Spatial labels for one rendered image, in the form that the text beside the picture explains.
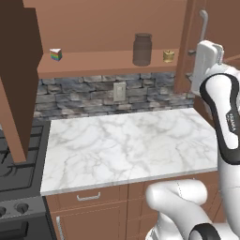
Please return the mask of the brown drawer front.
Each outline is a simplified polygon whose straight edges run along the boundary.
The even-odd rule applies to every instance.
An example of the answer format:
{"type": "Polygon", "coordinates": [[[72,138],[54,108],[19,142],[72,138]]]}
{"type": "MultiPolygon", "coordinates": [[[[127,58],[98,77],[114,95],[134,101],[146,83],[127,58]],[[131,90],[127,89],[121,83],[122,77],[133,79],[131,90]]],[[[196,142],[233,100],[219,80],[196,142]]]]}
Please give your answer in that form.
{"type": "Polygon", "coordinates": [[[91,206],[102,203],[114,203],[125,201],[128,198],[128,186],[112,186],[68,193],[54,194],[46,197],[51,212],[74,209],[82,206],[91,206]],[[100,191],[101,196],[97,200],[79,202],[77,195],[80,197],[95,196],[100,191]]]}

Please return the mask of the black stove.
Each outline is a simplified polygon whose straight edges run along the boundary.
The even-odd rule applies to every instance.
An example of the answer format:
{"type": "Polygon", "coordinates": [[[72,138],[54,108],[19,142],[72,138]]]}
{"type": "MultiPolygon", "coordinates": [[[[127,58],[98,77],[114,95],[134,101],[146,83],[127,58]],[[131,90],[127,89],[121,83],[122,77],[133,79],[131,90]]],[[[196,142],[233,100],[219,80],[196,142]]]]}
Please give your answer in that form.
{"type": "Polygon", "coordinates": [[[0,240],[57,240],[46,199],[40,195],[50,121],[32,125],[25,162],[15,163],[4,131],[0,130],[0,240]],[[24,214],[16,210],[27,203],[24,214]]]}

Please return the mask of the dark brown jar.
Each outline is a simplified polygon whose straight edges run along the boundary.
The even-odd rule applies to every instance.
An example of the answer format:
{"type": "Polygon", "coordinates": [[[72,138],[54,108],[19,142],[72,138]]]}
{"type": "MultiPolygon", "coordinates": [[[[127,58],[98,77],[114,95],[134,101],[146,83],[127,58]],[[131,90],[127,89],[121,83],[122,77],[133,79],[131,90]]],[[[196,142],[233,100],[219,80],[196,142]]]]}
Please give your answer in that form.
{"type": "Polygon", "coordinates": [[[151,63],[152,35],[138,33],[133,43],[133,64],[138,67],[146,67],[151,63]]]}

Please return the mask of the brown base cabinet door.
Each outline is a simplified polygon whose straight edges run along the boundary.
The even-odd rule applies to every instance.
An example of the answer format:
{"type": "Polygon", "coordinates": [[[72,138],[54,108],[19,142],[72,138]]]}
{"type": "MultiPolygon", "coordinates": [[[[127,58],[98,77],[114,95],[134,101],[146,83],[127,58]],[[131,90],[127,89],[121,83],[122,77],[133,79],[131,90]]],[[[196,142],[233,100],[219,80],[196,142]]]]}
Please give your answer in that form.
{"type": "Polygon", "coordinates": [[[61,238],[56,217],[65,240],[126,240],[127,205],[121,201],[51,213],[57,240],[61,238]]]}

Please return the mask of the brown open cabinet door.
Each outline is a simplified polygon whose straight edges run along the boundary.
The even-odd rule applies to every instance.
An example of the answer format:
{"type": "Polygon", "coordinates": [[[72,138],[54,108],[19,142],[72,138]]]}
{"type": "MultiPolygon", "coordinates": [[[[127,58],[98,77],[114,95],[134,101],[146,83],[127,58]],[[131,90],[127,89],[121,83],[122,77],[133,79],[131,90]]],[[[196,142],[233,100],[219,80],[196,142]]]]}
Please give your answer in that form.
{"type": "Polygon", "coordinates": [[[36,10],[0,0],[0,125],[16,163],[27,158],[42,55],[36,10]]]}

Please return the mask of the brown tall cabinet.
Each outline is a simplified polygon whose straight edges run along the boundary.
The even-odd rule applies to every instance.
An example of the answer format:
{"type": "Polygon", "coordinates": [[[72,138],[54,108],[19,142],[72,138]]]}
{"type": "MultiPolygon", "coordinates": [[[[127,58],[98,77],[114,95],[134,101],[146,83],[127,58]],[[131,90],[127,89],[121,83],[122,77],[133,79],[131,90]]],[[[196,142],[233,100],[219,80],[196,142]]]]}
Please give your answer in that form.
{"type": "Polygon", "coordinates": [[[195,51],[201,39],[203,18],[208,13],[204,38],[224,48],[223,62],[240,70],[240,0],[187,0],[174,92],[186,93],[190,89],[188,74],[193,71],[195,51]]]}

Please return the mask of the brown wall cabinet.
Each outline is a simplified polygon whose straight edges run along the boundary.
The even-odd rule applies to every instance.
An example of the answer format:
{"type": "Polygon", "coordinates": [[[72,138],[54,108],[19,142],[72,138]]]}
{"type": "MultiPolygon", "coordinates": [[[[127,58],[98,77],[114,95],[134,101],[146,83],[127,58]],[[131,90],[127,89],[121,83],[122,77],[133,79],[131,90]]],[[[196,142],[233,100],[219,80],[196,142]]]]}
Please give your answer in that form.
{"type": "Polygon", "coordinates": [[[41,79],[176,69],[163,52],[180,48],[187,0],[23,0],[34,8],[43,48],[41,79]],[[152,35],[151,64],[132,64],[137,33],[152,35]],[[51,59],[61,49],[62,59],[51,59]]]}

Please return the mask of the grey wall outlet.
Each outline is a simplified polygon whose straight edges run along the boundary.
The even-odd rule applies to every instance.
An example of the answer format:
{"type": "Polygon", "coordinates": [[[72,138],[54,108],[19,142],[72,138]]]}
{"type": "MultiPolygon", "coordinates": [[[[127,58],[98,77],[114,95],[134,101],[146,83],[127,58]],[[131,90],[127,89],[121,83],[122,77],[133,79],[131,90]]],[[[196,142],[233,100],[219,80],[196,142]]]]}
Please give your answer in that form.
{"type": "Polygon", "coordinates": [[[124,101],[126,99],[126,84],[124,82],[115,82],[113,84],[113,100],[124,101]]]}

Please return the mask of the rainbow cake slice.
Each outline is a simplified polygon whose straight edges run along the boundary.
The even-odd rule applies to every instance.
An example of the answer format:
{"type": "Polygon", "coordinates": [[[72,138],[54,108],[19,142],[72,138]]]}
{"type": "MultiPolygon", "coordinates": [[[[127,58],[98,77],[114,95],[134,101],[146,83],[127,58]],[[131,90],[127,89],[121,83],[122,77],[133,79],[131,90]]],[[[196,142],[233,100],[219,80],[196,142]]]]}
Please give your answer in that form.
{"type": "Polygon", "coordinates": [[[50,49],[51,59],[55,61],[60,61],[62,59],[61,49],[50,49]]]}

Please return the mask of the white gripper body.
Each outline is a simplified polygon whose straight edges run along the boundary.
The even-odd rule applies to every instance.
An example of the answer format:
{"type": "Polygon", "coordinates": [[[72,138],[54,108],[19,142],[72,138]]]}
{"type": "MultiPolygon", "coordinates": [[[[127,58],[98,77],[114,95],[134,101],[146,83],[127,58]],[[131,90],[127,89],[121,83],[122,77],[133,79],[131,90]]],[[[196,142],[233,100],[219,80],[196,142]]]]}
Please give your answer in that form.
{"type": "Polygon", "coordinates": [[[200,85],[208,69],[214,64],[221,64],[224,55],[224,49],[221,45],[209,40],[202,40],[197,45],[195,56],[195,65],[191,79],[191,92],[194,95],[200,94],[200,85]]]}

